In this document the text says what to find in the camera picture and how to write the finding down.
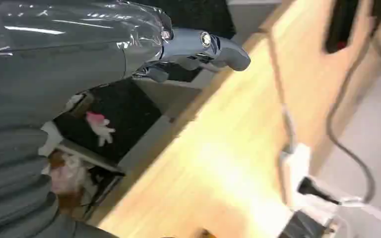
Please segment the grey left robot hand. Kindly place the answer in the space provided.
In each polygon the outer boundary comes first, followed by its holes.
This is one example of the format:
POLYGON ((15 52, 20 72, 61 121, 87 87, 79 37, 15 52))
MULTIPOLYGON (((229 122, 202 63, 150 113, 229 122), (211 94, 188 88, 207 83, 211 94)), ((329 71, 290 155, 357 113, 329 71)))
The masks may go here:
POLYGON ((245 70, 248 54, 160 8, 125 0, 0 0, 0 131, 38 130, 81 91, 158 63, 245 70))

